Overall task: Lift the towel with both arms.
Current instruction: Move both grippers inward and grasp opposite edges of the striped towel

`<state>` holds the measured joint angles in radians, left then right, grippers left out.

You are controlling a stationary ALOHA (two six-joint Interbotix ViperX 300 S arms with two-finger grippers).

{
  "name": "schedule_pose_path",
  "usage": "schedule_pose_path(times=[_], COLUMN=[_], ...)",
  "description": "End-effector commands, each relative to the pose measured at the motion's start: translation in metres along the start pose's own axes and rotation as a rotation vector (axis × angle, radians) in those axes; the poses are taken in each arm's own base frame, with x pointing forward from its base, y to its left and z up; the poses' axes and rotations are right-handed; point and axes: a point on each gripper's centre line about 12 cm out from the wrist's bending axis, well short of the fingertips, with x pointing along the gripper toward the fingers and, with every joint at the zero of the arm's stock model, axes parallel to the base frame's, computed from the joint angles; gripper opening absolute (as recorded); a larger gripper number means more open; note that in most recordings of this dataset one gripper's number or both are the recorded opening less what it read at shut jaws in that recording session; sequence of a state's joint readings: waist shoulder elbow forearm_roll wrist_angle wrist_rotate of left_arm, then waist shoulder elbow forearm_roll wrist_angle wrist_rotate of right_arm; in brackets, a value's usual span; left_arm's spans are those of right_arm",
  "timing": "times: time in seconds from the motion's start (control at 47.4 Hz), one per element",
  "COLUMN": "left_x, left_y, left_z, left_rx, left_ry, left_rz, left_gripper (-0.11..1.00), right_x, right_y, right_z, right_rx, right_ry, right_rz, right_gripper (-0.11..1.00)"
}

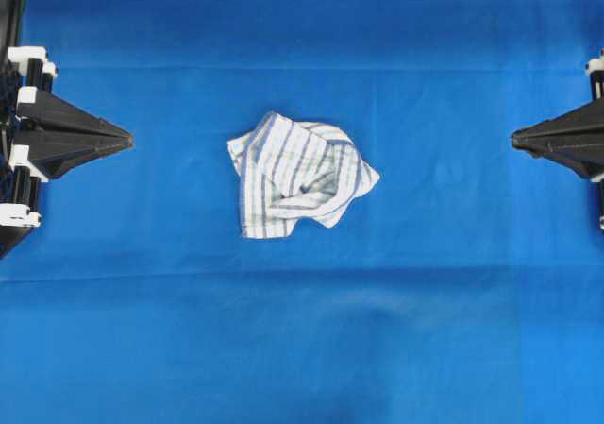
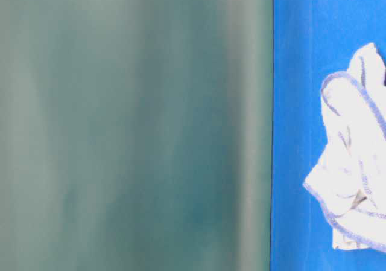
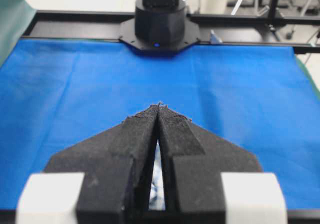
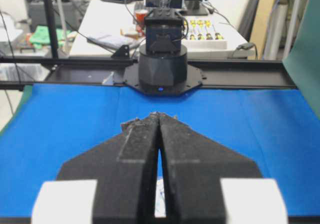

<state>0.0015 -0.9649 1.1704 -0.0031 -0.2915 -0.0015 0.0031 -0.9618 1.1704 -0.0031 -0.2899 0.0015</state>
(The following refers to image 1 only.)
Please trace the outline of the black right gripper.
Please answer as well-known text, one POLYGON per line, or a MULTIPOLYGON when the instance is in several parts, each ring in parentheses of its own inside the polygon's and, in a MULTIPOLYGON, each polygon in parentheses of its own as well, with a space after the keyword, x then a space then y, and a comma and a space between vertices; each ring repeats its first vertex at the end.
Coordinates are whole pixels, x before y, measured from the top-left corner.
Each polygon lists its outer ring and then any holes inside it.
POLYGON ((568 154, 548 152, 517 141, 539 137, 570 136, 599 133, 603 131, 603 74, 604 52, 590 59, 585 65, 585 75, 589 77, 593 102, 571 110, 559 117, 545 120, 531 127, 516 130, 512 134, 512 147, 526 152, 535 159, 547 159, 575 172, 580 178, 598 185, 599 226, 604 228, 603 215, 603 166, 594 162, 572 159, 568 154))

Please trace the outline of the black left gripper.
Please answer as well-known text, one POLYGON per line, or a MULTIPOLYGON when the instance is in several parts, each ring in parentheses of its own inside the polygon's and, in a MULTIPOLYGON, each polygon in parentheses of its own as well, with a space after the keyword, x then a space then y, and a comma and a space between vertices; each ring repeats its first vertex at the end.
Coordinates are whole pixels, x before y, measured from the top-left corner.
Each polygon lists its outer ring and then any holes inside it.
POLYGON ((132 135, 103 118, 95 117, 49 93, 57 66, 39 46, 10 46, 5 53, 1 123, 2 157, 10 170, 8 196, 1 203, 1 225, 36 229, 42 222, 38 210, 41 185, 70 170, 133 146, 132 135), (27 141, 25 135, 43 127, 72 133, 95 134, 124 140, 96 140, 83 144, 27 141))

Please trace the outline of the black left arm base bracket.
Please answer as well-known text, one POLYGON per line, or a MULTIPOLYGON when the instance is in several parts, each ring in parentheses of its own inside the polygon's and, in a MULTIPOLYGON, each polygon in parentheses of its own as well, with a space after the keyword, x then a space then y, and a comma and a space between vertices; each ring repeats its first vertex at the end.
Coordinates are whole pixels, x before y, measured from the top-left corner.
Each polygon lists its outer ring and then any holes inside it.
POLYGON ((34 229, 34 227, 0 226, 0 259, 4 259, 34 229))

